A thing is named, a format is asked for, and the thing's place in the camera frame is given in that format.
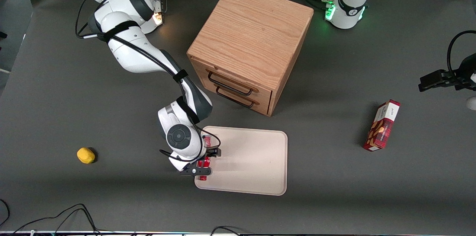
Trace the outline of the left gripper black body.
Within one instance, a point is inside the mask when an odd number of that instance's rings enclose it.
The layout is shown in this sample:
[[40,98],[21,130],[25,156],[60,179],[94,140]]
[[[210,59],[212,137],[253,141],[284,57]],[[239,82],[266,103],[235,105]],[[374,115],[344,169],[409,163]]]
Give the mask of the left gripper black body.
[[476,54],[472,54],[462,60],[459,68],[457,69],[457,78],[461,85],[467,89],[476,90],[475,83],[476,72]]

